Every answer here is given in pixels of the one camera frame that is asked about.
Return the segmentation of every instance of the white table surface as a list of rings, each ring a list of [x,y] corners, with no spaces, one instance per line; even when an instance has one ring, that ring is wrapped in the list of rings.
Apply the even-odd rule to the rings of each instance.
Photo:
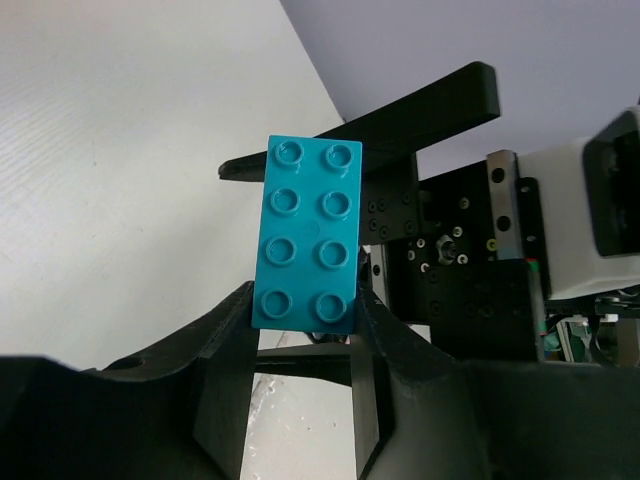
[[[262,189],[218,166],[340,123],[276,0],[5,0],[0,38],[3,354],[104,367],[213,308]]]

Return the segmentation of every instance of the white wall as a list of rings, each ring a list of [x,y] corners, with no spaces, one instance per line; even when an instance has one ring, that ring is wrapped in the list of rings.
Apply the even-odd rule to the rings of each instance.
[[[0,353],[102,367],[253,275],[261,185],[338,116],[276,0],[0,4]]]
[[[422,152],[422,177],[589,136],[640,96],[638,0],[281,0],[347,120],[481,60],[503,116]]]

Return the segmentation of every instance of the white camera housing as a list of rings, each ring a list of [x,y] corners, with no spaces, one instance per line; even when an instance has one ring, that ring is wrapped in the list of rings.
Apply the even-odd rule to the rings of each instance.
[[[608,182],[605,168],[608,160],[604,158],[604,152],[615,157],[617,150],[614,152],[613,144],[624,136],[633,144],[633,158],[629,159],[627,155],[625,165],[632,165],[634,172],[636,166],[640,168],[640,152],[636,152],[636,145],[640,143],[639,124],[640,108],[630,108],[592,139],[577,139],[518,159],[520,176],[533,177],[539,183],[552,300],[640,284],[640,249],[628,246],[629,232],[619,231],[620,228],[627,229],[627,220],[616,216],[610,198],[619,196],[620,189],[616,185],[620,180],[633,183],[635,177],[625,180],[627,171],[615,170],[618,183]],[[592,158],[596,154],[602,159]],[[628,193],[626,198],[629,199],[634,192],[624,193]],[[640,198],[640,183],[637,193]],[[628,214],[622,207],[617,211]],[[618,220],[623,227],[617,226]],[[635,237],[631,238],[632,243],[636,241]]]

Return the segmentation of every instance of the wire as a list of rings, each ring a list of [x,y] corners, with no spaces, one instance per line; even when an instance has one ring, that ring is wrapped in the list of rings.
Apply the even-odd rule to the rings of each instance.
[[[545,322],[545,327],[547,329],[547,333],[549,333],[558,323],[560,323],[565,318],[571,318],[573,315],[553,315],[549,317],[549,319]]]
[[[592,315],[588,317],[588,321],[589,328],[591,329],[591,340],[589,341],[589,353],[591,354],[591,358],[603,367],[615,367],[616,364],[609,360],[605,354],[602,353],[602,350],[600,350],[600,344],[598,343],[600,316]]]

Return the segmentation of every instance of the black plastic part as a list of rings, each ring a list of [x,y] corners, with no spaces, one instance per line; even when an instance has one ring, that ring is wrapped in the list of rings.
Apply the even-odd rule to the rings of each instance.
[[[252,285],[117,369],[0,359],[2,478],[238,478],[258,345]]]
[[[639,298],[617,298],[612,301],[606,295],[595,301],[595,315],[619,315],[624,318],[640,318]]]
[[[432,343],[457,359],[538,361],[533,273],[524,260],[430,269],[420,287]]]
[[[495,69],[474,62],[318,138],[362,142],[366,174],[499,116]],[[218,174],[262,182],[265,166],[266,152],[260,152],[223,163]]]
[[[260,350],[256,373],[327,380],[351,386],[351,350],[341,343]]]
[[[565,300],[546,300],[544,308],[547,315],[580,315],[589,317],[596,313],[598,295],[568,298]]]
[[[640,253],[640,133],[627,111],[584,148],[593,236],[603,257]]]
[[[358,292],[352,396],[358,479],[488,479],[464,376],[449,355]]]
[[[465,372],[490,478],[640,478],[638,369],[483,362]]]
[[[379,245],[421,228],[415,155],[375,170],[362,184],[360,244]]]
[[[538,261],[542,296],[547,299],[551,294],[551,279],[538,181],[530,177],[519,178],[516,190],[522,248],[527,259]]]

